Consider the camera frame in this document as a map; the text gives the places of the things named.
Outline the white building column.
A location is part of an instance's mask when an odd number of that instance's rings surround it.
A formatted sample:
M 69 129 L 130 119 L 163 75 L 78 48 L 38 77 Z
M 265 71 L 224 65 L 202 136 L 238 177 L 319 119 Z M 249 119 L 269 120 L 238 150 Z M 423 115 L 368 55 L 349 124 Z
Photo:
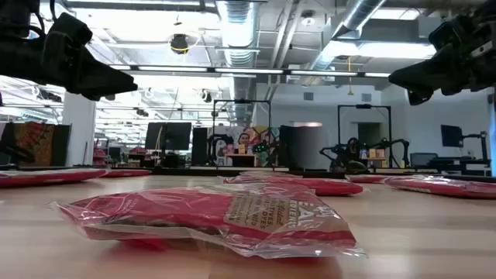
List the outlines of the white building column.
M 70 126 L 67 166 L 92 165 L 96 102 L 82 95 L 64 94 L 62 123 Z

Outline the dark desk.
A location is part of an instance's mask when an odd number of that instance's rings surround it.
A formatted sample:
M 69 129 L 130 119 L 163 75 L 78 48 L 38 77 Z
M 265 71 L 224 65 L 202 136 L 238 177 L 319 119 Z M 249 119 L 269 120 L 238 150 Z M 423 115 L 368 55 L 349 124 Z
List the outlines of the dark desk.
M 491 161 L 473 157 L 440 157 L 437 153 L 411 153 L 410 165 L 415 169 L 431 169 L 440 173 L 491 176 Z

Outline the black table edge rail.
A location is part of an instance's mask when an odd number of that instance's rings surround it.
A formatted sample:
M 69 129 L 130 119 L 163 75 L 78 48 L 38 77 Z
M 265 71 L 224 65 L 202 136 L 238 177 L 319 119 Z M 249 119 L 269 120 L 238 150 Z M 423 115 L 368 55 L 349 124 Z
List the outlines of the black table edge rail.
M 65 170 L 65 169 L 107 169 L 107 170 L 118 170 L 118 171 L 144 171 L 144 168 L 131 168 L 131 167 L 102 167 L 102 166 L 73 166 L 73 167 L 19 167 L 16 165 L 0 165 L 0 171 L 55 171 L 55 170 Z M 273 168 L 262 168 L 262 167 L 190 167 L 190 168 L 147 168 L 147 171 L 151 171 L 153 175 L 170 175 L 170 176 L 199 176 L 199 177 L 234 177 L 239 175 L 244 171 L 276 171 L 287 174 L 293 174 L 302 177 L 318 177 L 318 178 L 335 178 L 344 179 L 344 173 L 333 173 L 328 171 L 316 171 L 316 170 L 285 170 L 283 168 L 273 169 Z M 450 177 L 452 179 L 468 180 L 468 181 L 483 181 L 483 182 L 496 182 L 496 177 L 494 176 L 476 176 L 476 175 L 462 175 L 462 174 L 437 174 L 437 173 L 427 173 L 426 171 L 420 172 L 411 169 L 383 169 L 383 173 L 376 173 L 376 175 L 382 176 L 411 176 L 416 174 L 425 174 L 433 176 L 444 176 Z

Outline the wooden box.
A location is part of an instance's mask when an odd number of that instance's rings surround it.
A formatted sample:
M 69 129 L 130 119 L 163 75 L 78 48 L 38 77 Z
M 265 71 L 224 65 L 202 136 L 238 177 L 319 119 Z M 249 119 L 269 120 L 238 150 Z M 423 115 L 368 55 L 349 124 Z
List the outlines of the wooden box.
M 232 167 L 255 167 L 256 157 L 253 154 L 227 154 L 226 158 L 231 160 Z

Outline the dark grey cabinet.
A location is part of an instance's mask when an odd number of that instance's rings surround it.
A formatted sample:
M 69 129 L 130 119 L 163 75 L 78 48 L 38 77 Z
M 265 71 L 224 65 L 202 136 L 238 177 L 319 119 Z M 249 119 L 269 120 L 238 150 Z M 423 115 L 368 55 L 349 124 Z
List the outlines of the dark grey cabinet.
M 281 126 L 279 165 L 290 170 L 319 169 L 324 140 L 321 126 Z

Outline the colourful mural panel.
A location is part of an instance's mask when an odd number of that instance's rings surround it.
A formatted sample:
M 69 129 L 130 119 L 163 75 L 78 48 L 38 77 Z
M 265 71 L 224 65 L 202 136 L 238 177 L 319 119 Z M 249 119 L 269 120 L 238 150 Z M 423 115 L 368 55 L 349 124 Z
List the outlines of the colourful mural panel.
M 251 144 L 243 146 L 238 144 L 239 135 L 247 133 L 250 135 Z M 277 127 L 272 127 L 271 133 L 268 126 L 216 126 L 214 150 L 216 155 L 215 166 L 231 167 L 231 160 L 226 158 L 227 154 L 253 154 L 256 157 L 255 167 L 276 167 L 278 165 L 280 131 Z M 207 138 L 207 156 L 208 145 L 212 142 L 212 128 L 208 130 Z

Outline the red background object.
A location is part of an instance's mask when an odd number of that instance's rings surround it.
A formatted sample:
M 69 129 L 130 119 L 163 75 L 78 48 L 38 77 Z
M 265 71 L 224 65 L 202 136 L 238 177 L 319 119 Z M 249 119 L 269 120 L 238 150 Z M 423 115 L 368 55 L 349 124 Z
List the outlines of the red background object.
M 93 150 L 93 161 L 95 166 L 107 166 L 108 165 L 108 150 L 102 148 L 94 148 Z

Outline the black monitor on arm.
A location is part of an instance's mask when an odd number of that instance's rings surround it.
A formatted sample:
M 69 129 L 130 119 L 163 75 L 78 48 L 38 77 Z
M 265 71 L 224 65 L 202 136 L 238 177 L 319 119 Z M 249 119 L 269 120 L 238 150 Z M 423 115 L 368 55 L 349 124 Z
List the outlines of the black monitor on arm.
M 463 132 L 459 126 L 441 125 L 441 138 L 444 147 L 463 147 Z

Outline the black stand frame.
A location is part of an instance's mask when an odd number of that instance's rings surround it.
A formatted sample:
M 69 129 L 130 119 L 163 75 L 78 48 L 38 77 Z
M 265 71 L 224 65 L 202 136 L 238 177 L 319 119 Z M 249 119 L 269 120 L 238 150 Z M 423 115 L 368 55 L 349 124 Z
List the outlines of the black stand frame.
M 223 102 L 224 105 L 217 110 L 216 105 L 218 102 Z M 213 108 L 212 108 L 212 142 L 208 145 L 208 158 L 209 161 L 212 164 L 216 163 L 216 159 L 213 158 L 214 155 L 216 155 L 216 152 L 214 150 L 216 144 L 214 143 L 215 141 L 215 128 L 216 128 L 216 118 L 218 117 L 218 114 L 224 110 L 224 107 L 228 105 L 229 103 L 237 104 L 237 105 L 255 105 L 258 103 L 265 103 L 268 105 L 268 131 L 271 133 L 272 129 L 272 115 L 271 115 L 271 101 L 268 100 L 256 100 L 256 99 L 245 99 L 245 98 L 238 98 L 238 99 L 215 99 L 213 101 Z
M 357 104 L 357 105 L 337 105 L 337 129 L 338 129 L 338 144 L 341 144 L 341 109 L 342 108 L 355 108 L 355 109 L 386 109 L 387 110 L 387 139 L 392 141 L 392 121 L 391 121 L 391 106 L 389 105 L 371 105 L 371 104 Z

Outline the red popcorn bag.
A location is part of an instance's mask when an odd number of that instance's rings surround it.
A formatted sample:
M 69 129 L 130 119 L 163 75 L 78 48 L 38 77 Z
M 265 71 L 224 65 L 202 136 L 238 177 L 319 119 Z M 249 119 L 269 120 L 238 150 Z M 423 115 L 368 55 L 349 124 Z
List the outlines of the red popcorn bag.
M 51 205 L 94 240 L 163 247 L 195 239 L 244 257 L 365 257 L 345 219 L 298 184 L 214 184 L 99 195 Z
M 141 177 L 151 174 L 150 170 L 144 169 L 111 169 L 108 170 L 102 177 L 115 178 L 115 177 Z
M 318 196 L 357 195 L 364 191 L 361 185 L 342 179 L 304 178 L 302 176 L 273 171 L 246 171 L 235 177 L 225 177 L 222 179 L 222 182 L 225 184 L 298 184 L 313 190 Z
M 350 174 L 346 175 L 346 179 L 353 183 L 361 184 L 381 184 L 388 176 L 379 174 Z
M 384 183 L 393 188 L 432 195 L 457 198 L 496 199 L 496 183 L 463 181 L 429 175 L 389 177 L 384 180 Z
M 104 176 L 107 169 L 74 168 L 61 170 L 5 170 L 0 171 L 0 188 L 36 187 L 70 184 Z

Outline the black monitor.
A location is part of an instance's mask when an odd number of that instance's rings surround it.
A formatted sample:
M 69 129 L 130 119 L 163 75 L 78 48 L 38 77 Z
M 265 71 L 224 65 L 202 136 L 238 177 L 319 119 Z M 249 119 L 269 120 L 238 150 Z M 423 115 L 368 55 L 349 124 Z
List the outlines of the black monitor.
M 169 122 L 166 124 L 164 147 L 166 150 L 188 150 L 190 137 L 190 122 Z
M 150 122 L 147 126 L 145 148 L 147 150 L 165 150 L 166 149 L 166 131 L 165 122 Z

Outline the overhead light bar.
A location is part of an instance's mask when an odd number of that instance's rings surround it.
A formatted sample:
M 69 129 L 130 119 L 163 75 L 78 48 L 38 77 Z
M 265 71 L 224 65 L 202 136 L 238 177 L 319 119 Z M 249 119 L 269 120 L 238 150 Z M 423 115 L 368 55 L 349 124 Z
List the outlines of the overhead light bar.
M 195 74 L 274 74 L 316 77 L 348 77 L 348 78 L 388 78 L 389 73 L 354 72 L 354 71 L 309 71 L 292 69 L 265 69 L 239 67 L 186 67 L 186 66 L 140 66 L 111 64 L 110 67 L 120 71 L 145 71 L 164 73 L 195 73 Z

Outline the yellow boxes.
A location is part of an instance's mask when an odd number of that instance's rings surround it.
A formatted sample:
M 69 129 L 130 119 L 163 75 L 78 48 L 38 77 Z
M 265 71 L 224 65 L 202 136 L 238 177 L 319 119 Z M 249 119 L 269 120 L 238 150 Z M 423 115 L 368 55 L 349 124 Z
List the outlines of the yellow boxes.
M 385 160 L 385 149 L 362 149 L 360 151 L 360 159 L 362 160 Z

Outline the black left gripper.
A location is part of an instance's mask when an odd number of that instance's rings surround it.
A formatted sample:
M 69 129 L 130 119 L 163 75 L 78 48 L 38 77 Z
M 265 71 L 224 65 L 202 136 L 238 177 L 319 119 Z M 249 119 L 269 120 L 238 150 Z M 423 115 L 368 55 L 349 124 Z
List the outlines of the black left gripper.
M 135 91 L 134 78 L 116 70 L 89 54 L 89 83 L 83 71 L 85 44 L 92 33 L 48 33 L 43 42 L 40 58 L 42 77 L 40 83 L 66 88 L 71 93 L 81 93 L 85 98 L 98 102 L 105 95 Z

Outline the patterned dark divider panel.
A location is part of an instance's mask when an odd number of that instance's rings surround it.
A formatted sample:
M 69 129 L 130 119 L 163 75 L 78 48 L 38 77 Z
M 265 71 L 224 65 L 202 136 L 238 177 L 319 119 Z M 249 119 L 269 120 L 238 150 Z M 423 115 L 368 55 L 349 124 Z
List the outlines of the patterned dark divider panel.
M 41 122 L 0 122 L 0 165 L 62 167 L 71 126 Z

